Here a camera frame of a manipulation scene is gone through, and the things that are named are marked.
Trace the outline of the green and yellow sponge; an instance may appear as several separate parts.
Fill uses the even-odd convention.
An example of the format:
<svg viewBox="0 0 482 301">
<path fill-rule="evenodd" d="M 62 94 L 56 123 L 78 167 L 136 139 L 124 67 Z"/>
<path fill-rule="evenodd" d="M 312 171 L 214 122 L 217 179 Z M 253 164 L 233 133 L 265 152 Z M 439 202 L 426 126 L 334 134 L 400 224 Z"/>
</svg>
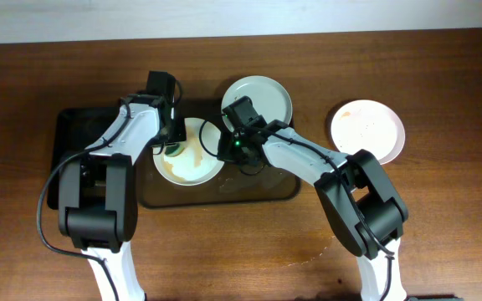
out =
<svg viewBox="0 0 482 301">
<path fill-rule="evenodd" d="M 185 143 L 179 142 L 168 145 L 164 150 L 164 155 L 167 157 L 179 156 L 185 149 Z"/>
</svg>

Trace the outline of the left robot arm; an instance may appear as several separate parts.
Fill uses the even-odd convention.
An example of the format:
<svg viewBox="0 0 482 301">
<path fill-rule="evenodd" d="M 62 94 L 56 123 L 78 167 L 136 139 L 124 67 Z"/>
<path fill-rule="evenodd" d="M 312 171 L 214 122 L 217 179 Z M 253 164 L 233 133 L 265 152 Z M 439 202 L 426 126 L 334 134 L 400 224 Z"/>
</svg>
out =
<svg viewBox="0 0 482 301">
<path fill-rule="evenodd" d="M 138 216 L 135 164 L 150 147 L 184 138 L 178 103 L 169 92 L 126 96 L 105 131 L 54 168 L 59 230 L 74 245 L 70 256 L 90 263 L 104 300 L 146 299 L 131 254 Z"/>
</svg>

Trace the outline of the pale blue plate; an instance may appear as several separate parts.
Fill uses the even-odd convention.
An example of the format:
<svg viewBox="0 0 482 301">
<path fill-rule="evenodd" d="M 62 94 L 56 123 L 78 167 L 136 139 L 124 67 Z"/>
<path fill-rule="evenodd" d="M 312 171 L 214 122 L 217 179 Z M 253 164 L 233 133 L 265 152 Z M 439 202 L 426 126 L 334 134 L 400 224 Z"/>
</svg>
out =
<svg viewBox="0 0 482 301">
<path fill-rule="evenodd" d="M 226 90 L 221 102 L 221 110 L 244 96 L 251 99 L 254 110 L 265 121 L 264 124 L 255 124 L 251 127 L 263 128 L 275 120 L 287 125 L 291 123 L 293 107 L 290 95 L 276 80 L 261 75 L 237 80 Z"/>
</svg>

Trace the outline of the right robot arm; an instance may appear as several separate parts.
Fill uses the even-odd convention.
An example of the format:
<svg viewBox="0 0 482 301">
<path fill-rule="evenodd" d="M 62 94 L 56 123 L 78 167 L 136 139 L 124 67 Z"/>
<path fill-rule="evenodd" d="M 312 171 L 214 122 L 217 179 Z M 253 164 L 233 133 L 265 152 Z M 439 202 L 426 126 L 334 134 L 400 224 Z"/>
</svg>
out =
<svg viewBox="0 0 482 301">
<path fill-rule="evenodd" d="M 223 119 L 233 130 L 219 144 L 220 160 L 263 163 L 312 185 L 335 237 L 356 257 L 361 298 L 406 299 L 398 255 L 408 209 L 372 153 L 328 150 L 260 115 Z"/>
</svg>

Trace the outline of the white plate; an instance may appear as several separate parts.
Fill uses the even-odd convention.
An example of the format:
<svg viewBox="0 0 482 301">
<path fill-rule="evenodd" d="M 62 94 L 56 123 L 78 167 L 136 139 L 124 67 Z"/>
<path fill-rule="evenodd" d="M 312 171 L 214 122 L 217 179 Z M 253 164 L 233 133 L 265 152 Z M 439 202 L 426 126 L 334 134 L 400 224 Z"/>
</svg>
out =
<svg viewBox="0 0 482 301">
<path fill-rule="evenodd" d="M 381 165 L 403 151 L 406 131 L 400 117 L 387 105 L 356 99 L 339 105 L 327 121 L 330 140 L 339 152 L 371 152 Z"/>
<path fill-rule="evenodd" d="M 159 173 L 168 181 L 180 186 L 196 186 L 213 179 L 224 166 L 224 162 L 209 155 L 202 147 L 199 132 L 203 119 L 185 119 L 187 140 L 181 143 L 181 151 L 168 156 L 165 151 L 154 155 L 153 161 Z M 218 152 L 221 131 L 207 122 L 203 127 L 202 141 L 213 154 Z"/>
</svg>

